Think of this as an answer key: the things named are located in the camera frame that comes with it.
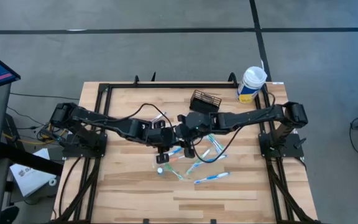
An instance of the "table leg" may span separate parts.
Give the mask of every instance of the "table leg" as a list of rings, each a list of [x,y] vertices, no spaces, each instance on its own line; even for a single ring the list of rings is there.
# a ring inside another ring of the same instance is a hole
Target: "table leg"
[[[33,169],[61,176],[63,165],[35,156],[29,152],[21,151],[15,147],[0,142],[0,157],[8,158],[13,163],[31,167]]]

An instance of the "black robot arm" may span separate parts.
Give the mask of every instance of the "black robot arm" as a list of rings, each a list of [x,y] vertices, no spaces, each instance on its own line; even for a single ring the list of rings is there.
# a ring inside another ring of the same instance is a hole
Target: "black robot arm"
[[[60,103],[55,108],[50,123],[74,134],[62,139],[45,130],[42,133],[52,135],[65,147],[81,146],[89,150],[105,147],[106,144],[101,143],[103,140],[100,134],[84,128],[86,125],[92,125],[114,131],[128,141],[156,147],[159,153],[157,163],[164,163],[169,161],[164,152],[173,146],[183,147],[186,157],[194,157],[191,142],[208,134],[227,134],[251,124],[279,121],[282,125],[273,133],[272,138],[280,139],[285,138],[293,128],[300,128],[308,122],[303,106],[291,102],[240,114],[191,112],[187,116],[179,115],[178,120],[181,122],[178,126],[166,127],[164,121],[152,123],[137,118],[113,118],[86,110],[74,103]]]

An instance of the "wooden tabletop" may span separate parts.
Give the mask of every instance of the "wooden tabletop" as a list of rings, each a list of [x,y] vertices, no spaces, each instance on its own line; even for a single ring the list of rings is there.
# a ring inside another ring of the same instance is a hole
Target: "wooden tabletop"
[[[98,82],[84,84],[80,106],[94,110],[98,85]],[[268,83],[267,86],[276,96],[276,103],[288,101],[282,83]],[[236,100],[235,89],[199,90],[222,99],[219,112],[255,110],[255,103],[244,105]],[[167,112],[173,124],[177,124],[177,115],[189,112],[193,91],[190,88],[116,88],[112,91],[109,115],[121,118],[135,112],[142,103],[153,103]],[[158,111],[153,107],[145,106],[135,118],[151,120],[157,115]],[[218,223],[275,223],[265,159],[260,155],[257,140],[259,133],[259,125],[244,127],[226,151],[227,158],[204,164],[190,175],[185,175],[185,172],[195,159],[171,162],[170,165],[184,177],[184,180],[179,180],[167,170],[163,175],[157,174],[154,148],[126,141],[107,131],[108,147],[101,161],[92,222],[139,223],[148,218],[151,223],[209,223],[210,219],[217,219]],[[216,135],[216,139],[225,146],[232,135]],[[203,153],[212,146],[204,139],[196,148]],[[215,150],[209,155],[215,156]],[[65,162],[62,180],[75,160],[72,158]],[[292,158],[284,159],[283,163],[290,193],[307,215],[317,219],[305,168]],[[63,208],[78,192],[82,168],[83,159],[68,180]],[[222,172],[231,172],[231,175],[198,185],[193,183],[196,179]],[[62,185],[63,181],[55,201],[56,211]],[[281,194],[279,196],[285,218],[283,199]],[[85,217],[87,203],[88,194],[84,197],[81,218]]]

